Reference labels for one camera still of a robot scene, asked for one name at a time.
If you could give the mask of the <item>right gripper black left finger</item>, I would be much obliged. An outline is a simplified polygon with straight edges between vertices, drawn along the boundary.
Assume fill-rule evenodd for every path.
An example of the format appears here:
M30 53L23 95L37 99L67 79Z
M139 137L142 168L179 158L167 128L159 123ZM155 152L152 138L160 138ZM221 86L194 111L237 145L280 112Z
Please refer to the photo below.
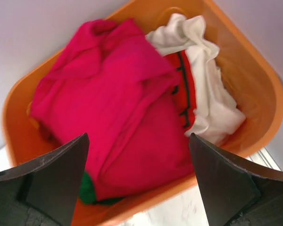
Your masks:
M87 160L89 138L0 171L0 226L69 226Z

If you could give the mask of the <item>crimson pink t-shirt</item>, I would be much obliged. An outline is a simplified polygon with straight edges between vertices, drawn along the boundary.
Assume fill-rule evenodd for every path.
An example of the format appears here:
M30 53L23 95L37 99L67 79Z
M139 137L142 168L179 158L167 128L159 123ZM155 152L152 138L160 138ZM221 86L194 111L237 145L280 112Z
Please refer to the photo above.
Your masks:
M132 19L84 23L39 82L30 116L65 144L87 133L97 200L194 170L172 90L179 74Z

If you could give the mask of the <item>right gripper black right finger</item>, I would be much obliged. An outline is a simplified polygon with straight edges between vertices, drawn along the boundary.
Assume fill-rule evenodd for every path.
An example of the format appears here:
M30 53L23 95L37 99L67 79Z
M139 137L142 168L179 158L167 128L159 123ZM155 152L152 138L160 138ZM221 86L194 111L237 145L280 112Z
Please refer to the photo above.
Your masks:
M283 226L283 171L191 134L191 158L211 226Z

